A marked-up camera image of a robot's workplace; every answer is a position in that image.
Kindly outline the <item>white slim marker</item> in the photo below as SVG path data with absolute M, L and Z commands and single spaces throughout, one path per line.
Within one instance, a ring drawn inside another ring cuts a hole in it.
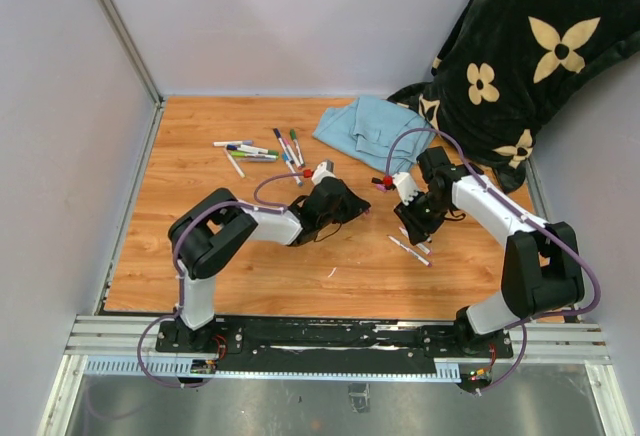
M 226 156 L 227 160 L 230 162 L 230 164 L 232 165 L 236 173 L 240 176 L 240 178 L 243 178 L 243 179 L 246 178 L 246 174 L 241 169 L 241 167 L 239 166 L 235 158 L 231 155 L 230 151 L 227 149 L 224 149 L 224 155 Z

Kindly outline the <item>pink marker pen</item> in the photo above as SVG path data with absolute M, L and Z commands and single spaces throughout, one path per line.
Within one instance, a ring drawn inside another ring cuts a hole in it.
M 408 231 L 404 227 L 399 227 L 399 231 L 403 236 L 405 236 L 406 238 L 409 238 Z M 426 255 L 429 255 L 431 253 L 431 249 L 428 246 L 426 246 L 424 243 L 416 243 L 414 244 L 414 247 L 418 248 L 420 251 L 422 251 Z

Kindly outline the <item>magenta cap marker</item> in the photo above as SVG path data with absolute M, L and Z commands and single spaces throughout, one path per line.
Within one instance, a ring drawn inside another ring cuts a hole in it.
M 418 254 L 415 250 L 411 249 L 409 246 L 407 246 L 406 244 L 402 243 L 399 239 L 397 239 L 394 236 L 391 235 L 387 235 L 388 239 L 393 242 L 396 246 L 400 247 L 402 250 L 404 250 L 406 253 L 408 253 L 409 255 L 411 255 L 414 259 L 416 259 L 417 261 L 419 261 L 421 264 L 423 264 L 424 266 L 430 267 L 431 263 L 425 259 L 423 256 L 421 256 L 420 254 Z

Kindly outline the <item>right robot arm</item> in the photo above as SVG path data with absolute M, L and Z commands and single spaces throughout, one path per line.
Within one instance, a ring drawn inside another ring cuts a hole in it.
M 514 203 L 478 168 L 453 164 L 441 147 L 417 159 L 426 190 L 407 172 L 386 178 L 400 201 L 394 212 L 411 244 L 429 239 L 455 211 L 474 218 L 504 250 L 501 285 L 486 300 L 459 310 L 453 343 L 474 356 L 508 326 L 580 302 L 585 294 L 574 230 L 551 224 Z

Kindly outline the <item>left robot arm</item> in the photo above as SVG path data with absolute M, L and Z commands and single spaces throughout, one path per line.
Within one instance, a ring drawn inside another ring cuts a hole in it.
M 249 241 L 299 247 L 364 215 L 371 204 L 328 176 L 289 205 L 252 205 L 219 188 L 179 218 L 168 238 L 179 280 L 174 321 L 162 326 L 171 350 L 208 352 L 214 336 L 217 275 Z

